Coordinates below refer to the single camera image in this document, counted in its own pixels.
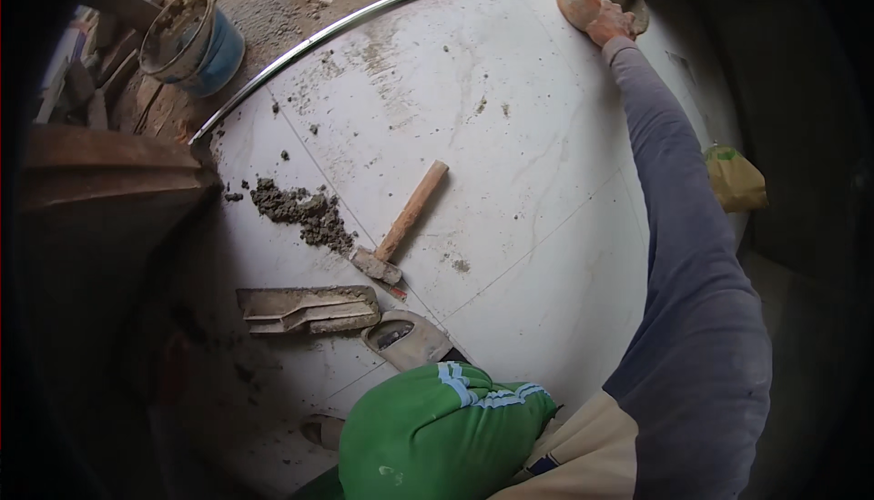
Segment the hand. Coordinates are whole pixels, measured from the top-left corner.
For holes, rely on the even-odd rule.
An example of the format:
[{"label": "hand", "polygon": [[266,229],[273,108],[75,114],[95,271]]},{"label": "hand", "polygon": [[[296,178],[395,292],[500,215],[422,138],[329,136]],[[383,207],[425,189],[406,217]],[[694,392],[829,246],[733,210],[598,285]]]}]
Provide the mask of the hand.
[{"label": "hand", "polygon": [[622,7],[610,0],[601,0],[598,18],[589,22],[585,32],[598,47],[604,47],[612,38],[621,35],[632,40],[635,32],[631,29],[635,21],[632,13],[622,13]]},{"label": "hand", "polygon": [[188,338],[174,333],[158,357],[158,405],[176,405],[188,386]]}]

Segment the person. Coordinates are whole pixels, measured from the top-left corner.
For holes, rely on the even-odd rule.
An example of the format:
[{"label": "person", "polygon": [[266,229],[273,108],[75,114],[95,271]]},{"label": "person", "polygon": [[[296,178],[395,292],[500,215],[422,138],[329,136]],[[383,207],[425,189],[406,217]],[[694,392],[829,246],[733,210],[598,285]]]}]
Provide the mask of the person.
[{"label": "person", "polygon": [[600,1],[585,27],[622,93],[650,223],[643,320],[601,392],[494,500],[732,498],[765,426],[771,345],[734,254],[701,148],[633,41],[634,15]]}]

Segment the trowel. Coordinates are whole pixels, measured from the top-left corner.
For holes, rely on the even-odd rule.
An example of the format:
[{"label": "trowel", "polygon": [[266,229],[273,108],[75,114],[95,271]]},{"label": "trowel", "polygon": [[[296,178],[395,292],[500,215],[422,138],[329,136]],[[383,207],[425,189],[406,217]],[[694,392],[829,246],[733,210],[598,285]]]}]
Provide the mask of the trowel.
[{"label": "trowel", "polygon": [[237,303],[250,335],[357,330],[380,317],[370,286],[238,289]]}]

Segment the hammer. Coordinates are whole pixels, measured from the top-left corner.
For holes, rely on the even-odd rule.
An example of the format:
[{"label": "hammer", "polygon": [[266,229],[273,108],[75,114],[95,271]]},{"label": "hammer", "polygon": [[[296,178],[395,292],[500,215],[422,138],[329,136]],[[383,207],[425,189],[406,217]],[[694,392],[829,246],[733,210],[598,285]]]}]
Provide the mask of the hammer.
[{"label": "hammer", "polygon": [[388,260],[391,259],[391,255],[394,254],[398,244],[404,240],[404,236],[409,228],[419,218],[425,201],[431,196],[431,193],[440,183],[440,180],[443,179],[443,174],[447,170],[449,170],[449,167],[445,163],[434,161],[431,168],[425,174],[425,178],[422,178],[416,190],[410,195],[410,200],[407,201],[407,205],[401,210],[398,219],[391,224],[391,229],[389,229],[382,244],[373,252],[364,247],[357,247],[350,257],[352,264],[367,276],[380,280],[389,286],[400,282],[400,269],[388,263]]}]

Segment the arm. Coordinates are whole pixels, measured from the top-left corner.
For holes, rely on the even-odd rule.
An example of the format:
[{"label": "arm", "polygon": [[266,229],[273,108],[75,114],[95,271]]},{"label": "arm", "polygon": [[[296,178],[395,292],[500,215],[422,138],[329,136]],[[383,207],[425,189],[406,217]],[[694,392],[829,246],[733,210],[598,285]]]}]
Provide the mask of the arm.
[{"label": "arm", "polygon": [[622,92],[650,252],[643,320],[604,390],[639,427],[635,495],[732,497],[747,484],[769,407],[759,298],[688,118],[629,39],[628,14],[607,9],[586,31]]}]

